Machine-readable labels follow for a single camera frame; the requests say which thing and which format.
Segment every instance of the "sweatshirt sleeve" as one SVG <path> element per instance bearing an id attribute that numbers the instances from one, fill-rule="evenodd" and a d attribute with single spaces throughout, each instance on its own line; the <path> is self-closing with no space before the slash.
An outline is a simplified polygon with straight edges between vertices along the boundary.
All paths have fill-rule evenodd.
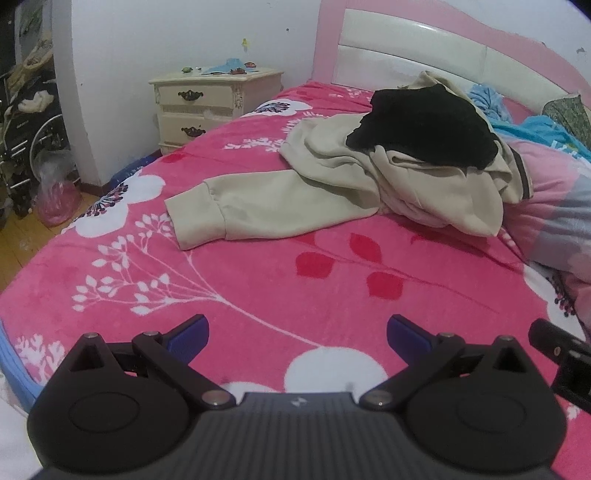
<path id="1" fill-rule="evenodd" d="M 301 235 L 379 208 L 373 195 L 305 179 L 294 170 L 214 177 L 165 203 L 182 250 L 221 238 Z"/>

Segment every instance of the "beige sweatshirt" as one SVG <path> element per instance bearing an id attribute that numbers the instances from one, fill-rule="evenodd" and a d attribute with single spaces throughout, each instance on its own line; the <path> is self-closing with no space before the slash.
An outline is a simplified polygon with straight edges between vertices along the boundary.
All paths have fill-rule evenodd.
<path id="1" fill-rule="evenodd" d="M 423 73 L 411 87 L 441 80 Z M 522 181 L 532 191 L 525 167 L 500 139 L 485 170 L 440 167 L 380 146 L 371 153 L 351 150 L 346 137 L 362 117 L 302 120 L 281 147 L 293 170 L 222 175 L 166 200 L 181 249 L 220 238 L 301 235 L 371 216 L 382 202 L 424 225 L 490 236 L 501 227 L 503 202 L 523 199 Z"/>

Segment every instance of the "screw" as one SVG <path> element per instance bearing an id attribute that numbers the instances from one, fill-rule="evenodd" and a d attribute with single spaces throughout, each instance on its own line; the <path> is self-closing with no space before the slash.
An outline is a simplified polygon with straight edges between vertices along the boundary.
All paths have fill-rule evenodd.
<path id="1" fill-rule="evenodd" d="M 209 390 L 201 396 L 201 399 L 212 407 L 225 405 L 231 398 L 232 396 L 225 390 Z"/>
<path id="2" fill-rule="evenodd" d="M 367 392 L 363 397 L 367 403 L 377 407 L 385 407 L 389 403 L 392 403 L 392 394 L 385 390 L 372 390 Z"/>

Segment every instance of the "green patterned cloth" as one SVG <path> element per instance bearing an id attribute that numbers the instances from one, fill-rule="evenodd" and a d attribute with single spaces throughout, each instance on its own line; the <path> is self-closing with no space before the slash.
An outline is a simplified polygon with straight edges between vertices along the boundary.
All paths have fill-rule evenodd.
<path id="1" fill-rule="evenodd" d="M 568 133 L 578 138 L 585 147 L 591 150 L 591 122 L 589 122 L 580 95 L 546 103 L 542 115 L 547 115 L 562 125 Z"/>

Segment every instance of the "plastic bag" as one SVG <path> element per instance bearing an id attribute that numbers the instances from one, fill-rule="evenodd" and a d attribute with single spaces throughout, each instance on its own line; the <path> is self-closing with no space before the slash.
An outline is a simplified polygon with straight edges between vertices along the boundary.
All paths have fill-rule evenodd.
<path id="1" fill-rule="evenodd" d="M 2 230 L 6 225 L 6 222 L 8 221 L 8 216 L 11 212 L 12 199 L 10 197 L 7 197 L 2 203 L 0 203 L 0 230 Z"/>
<path id="2" fill-rule="evenodd" d="M 35 165 L 41 182 L 35 204 L 37 215 L 45 226 L 59 225 L 74 215 L 82 201 L 76 186 L 66 180 L 76 168 L 72 152 L 41 150 Z"/>

